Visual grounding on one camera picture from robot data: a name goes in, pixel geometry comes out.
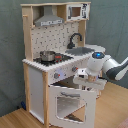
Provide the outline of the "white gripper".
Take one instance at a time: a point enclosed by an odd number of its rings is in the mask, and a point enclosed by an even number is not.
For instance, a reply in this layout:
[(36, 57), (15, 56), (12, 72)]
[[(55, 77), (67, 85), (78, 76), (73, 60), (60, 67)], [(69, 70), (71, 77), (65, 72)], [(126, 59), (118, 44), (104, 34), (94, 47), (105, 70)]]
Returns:
[(77, 70), (73, 82), (75, 84), (99, 90), (103, 90), (106, 84), (106, 80), (100, 79), (98, 76), (89, 75), (85, 68)]

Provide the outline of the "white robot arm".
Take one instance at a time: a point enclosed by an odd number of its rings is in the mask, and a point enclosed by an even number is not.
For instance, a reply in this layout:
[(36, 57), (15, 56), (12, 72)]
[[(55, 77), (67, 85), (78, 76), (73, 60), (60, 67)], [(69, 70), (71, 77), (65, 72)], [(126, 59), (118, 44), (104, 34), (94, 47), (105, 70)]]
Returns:
[(111, 80), (120, 80), (128, 71), (128, 57), (119, 64), (110, 55), (105, 55), (102, 52), (94, 52), (88, 59), (87, 67), (77, 70), (73, 82), (86, 87), (103, 90), (106, 80), (99, 77), (101, 71)]

